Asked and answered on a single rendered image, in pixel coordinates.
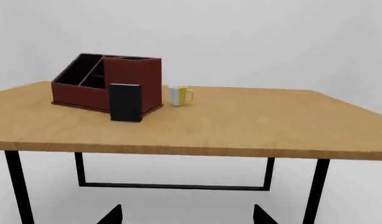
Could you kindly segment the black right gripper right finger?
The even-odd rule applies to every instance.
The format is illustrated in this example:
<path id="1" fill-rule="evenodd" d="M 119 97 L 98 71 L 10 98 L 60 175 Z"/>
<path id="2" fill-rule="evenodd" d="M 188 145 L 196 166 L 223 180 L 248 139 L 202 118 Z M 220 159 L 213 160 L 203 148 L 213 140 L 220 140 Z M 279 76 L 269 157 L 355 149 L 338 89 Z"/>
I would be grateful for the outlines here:
<path id="1" fill-rule="evenodd" d="M 254 224 L 278 224 L 259 205 L 254 205 L 253 221 Z"/>

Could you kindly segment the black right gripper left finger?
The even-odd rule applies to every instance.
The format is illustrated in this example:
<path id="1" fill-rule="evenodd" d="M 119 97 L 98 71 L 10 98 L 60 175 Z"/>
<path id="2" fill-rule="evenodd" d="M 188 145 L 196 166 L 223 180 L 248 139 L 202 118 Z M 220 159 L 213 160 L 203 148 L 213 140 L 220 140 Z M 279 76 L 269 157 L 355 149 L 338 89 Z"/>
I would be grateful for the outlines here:
<path id="1" fill-rule="evenodd" d="M 115 206 L 97 224 L 122 224 L 122 207 Z"/>

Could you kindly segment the black book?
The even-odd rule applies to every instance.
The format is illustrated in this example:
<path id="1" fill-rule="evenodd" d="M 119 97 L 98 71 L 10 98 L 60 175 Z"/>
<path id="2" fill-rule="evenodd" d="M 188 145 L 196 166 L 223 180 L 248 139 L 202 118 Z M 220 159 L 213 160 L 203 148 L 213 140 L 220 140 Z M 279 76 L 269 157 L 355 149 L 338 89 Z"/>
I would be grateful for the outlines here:
<path id="1" fill-rule="evenodd" d="M 112 83 L 108 87 L 111 121 L 142 121 L 141 85 Z"/>

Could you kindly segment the dark red compartment caddy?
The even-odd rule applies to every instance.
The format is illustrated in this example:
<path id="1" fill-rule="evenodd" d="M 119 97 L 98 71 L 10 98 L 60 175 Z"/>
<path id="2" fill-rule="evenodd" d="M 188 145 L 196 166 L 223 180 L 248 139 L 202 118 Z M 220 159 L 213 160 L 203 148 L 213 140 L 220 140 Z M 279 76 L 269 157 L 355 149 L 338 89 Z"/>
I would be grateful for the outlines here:
<path id="1" fill-rule="evenodd" d="M 154 57 L 80 54 L 52 82 L 52 104 L 109 113 L 108 86 L 142 86 L 142 113 L 162 104 L 162 60 Z"/>

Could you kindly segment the white and yellow mug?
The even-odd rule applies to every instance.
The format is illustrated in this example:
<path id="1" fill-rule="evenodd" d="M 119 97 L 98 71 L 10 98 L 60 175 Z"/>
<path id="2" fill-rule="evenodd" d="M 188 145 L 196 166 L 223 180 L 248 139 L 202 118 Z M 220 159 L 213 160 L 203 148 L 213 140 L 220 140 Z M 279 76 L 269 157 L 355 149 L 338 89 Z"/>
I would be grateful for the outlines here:
<path id="1" fill-rule="evenodd" d="M 193 91 L 187 85 L 169 86 L 168 89 L 172 106 L 183 106 L 193 100 Z"/>

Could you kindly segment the black metal table frame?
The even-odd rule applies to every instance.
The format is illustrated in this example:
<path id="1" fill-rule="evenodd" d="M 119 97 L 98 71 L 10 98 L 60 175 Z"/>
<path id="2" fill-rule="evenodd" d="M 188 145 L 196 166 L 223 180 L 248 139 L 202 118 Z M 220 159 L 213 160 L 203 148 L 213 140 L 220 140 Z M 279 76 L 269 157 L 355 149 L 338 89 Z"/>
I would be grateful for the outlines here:
<path id="1" fill-rule="evenodd" d="M 16 197 L 22 224 L 35 224 L 18 151 L 4 151 L 11 182 Z M 135 189 L 175 189 L 175 190 L 232 190 L 268 192 L 271 188 L 275 158 L 267 159 L 263 186 L 220 186 L 220 185 L 184 185 L 184 184 L 125 184 L 107 182 L 87 182 L 83 164 L 83 154 L 75 152 L 78 185 L 80 187 L 99 188 L 135 188 Z M 302 224 L 314 224 L 327 176 L 330 159 L 318 159 L 310 188 L 309 198 Z"/>

